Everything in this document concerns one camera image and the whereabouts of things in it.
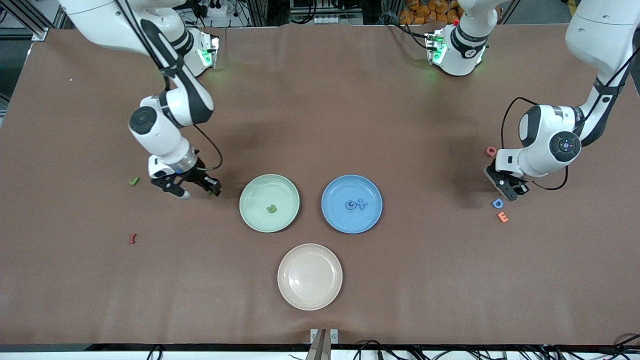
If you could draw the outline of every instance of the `green plate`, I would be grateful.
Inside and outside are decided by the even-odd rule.
[[[252,229],[274,233],[289,226],[298,215],[300,194],[284,176],[256,177],[242,191],[240,215]]]

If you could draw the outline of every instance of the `orange block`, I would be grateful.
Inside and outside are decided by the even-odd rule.
[[[509,218],[507,217],[507,215],[504,214],[504,211],[499,212],[497,216],[498,216],[498,219],[500,220],[500,222],[509,221]]]

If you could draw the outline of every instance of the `plate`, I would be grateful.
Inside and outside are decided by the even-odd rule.
[[[280,293],[288,303],[300,310],[313,311],[331,304],[341,287],[340,261],[322,245],[299,245],[291,249],[280,262]]]
[[[340,176],[324,189],[322,212],[336,230],[347,234],[363,233],[380,219],[382,195],[366,177]]]
[[[252,229],[274,233],[289,226],[298,215],[300,194],[284,176],[256,177],[240,195],[240,215]]]

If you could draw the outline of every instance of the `brown table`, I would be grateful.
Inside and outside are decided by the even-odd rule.
[[[211,31],[222,49],[201,77],[216,103],[202,127],[225,155],[217,199],[188,185],[182,201],[147,181],[127,121],[162,89],[149,58],[76,31],[33,45],[0,129],[1,343],[295,343],[333,327],[343,343],[611,344],[638,331],[634,87],[566,187],[507,204],[508,223],[481,172],[512,98],[586,99],[595,71],[568,52],[565,26],[498,26],[464,78],[429,67],[395,28]],[[519,146],[527,108],[512,109],[507,146]],[[194,129],[183,133],[217,162]],[[275,234],[238,212],[243,186],[267,173],[301,193],[297,219]],[[319,205],[350,173],[385,201],[380,222],[355,236]],[[339,296],[314,312],[276,285],[281,258],[308,242],[344,269]]]

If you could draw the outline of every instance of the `blue plate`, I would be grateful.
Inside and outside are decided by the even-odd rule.
[[[382,195],[374,183],[359,175],[333,180],[322,194],[322,213],[336,230],[363,233],[382,215]]]

